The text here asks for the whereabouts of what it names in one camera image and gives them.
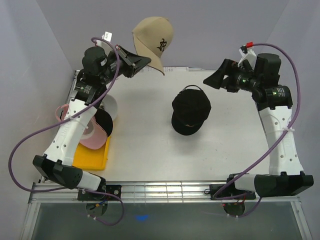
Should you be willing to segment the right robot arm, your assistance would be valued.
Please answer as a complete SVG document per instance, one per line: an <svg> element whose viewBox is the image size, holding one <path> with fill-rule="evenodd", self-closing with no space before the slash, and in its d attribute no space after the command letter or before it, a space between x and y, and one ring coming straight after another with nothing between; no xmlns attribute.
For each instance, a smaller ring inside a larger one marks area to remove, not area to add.
<svg viewBox="0 0 320 240"><path fill-rule="evenodd" d="M279 84L281 59L272 53L260 53L251 67L246 57L240 63L225 59L216 72L203 83L230 93L244 90L251 93L256 104L268 145L267 174L231 174L220 192L237 199L245 192L259 197L296 196L314 184L300 163L291 123L292 95L290 89Z"/></svg>

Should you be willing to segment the beige cap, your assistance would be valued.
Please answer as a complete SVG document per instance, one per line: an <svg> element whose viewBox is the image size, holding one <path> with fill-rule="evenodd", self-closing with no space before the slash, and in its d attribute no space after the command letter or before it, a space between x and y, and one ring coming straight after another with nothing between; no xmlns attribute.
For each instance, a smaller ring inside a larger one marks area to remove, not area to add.
<svg viewBox="0 0 320 240"><path fill-rule="evenodd" d="M160 16L144 18L132 30L132 37L136 53L150 58L148 66L164 74L161 57L174 38L170 21Z"/></svg>

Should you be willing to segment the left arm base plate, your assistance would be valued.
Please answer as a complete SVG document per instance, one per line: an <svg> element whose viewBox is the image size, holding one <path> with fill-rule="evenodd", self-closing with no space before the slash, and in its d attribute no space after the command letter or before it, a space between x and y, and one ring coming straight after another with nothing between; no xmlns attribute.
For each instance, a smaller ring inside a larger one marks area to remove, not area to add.
<svg viewBox="0 0 320 240"><path fill-rule="evenodd" d="M110 195L115 195L118 198L121 198L122 185L120 184L107 184L100 192L105 192ZM77 194L78 201L116 201L117 199L113 196L97 194L88 192L86 190L79 190Z"/></svg>

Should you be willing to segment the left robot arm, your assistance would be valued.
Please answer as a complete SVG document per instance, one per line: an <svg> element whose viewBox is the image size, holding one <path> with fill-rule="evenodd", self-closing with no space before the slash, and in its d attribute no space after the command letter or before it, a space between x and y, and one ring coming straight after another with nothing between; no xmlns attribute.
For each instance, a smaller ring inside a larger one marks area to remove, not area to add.
<svg viewBox="0 0 320 240"><path fill-rule="evenodd" d="M88 189L100 200L106 195L105 179L73 166L74 155L88 123L95 116L107 85L117 76L132 78L151 62L149 57L131 53L119 45L109 54L100 46L84 52L82 70L56 136L33 165L46 179L68 189Z"/></svg>

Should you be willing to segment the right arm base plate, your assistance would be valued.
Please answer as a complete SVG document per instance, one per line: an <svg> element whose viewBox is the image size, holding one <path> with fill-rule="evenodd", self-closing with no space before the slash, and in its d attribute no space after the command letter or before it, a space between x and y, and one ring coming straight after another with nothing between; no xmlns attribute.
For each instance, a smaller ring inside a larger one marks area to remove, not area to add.
<svg viewBox="0 0 320 240"><path fill-rule="evenodd" d="M210 195L210 199L213 200L214 194L223 187L224 184L210 184L207 189L204 190L205 195ZM228 186L225 190L221 191L216 197L225 198L225 197L234 197L237 195L244 195L246 200L255 200L256 194L254 192L246 190L238 190L235 188L234 184Z"/></svg>

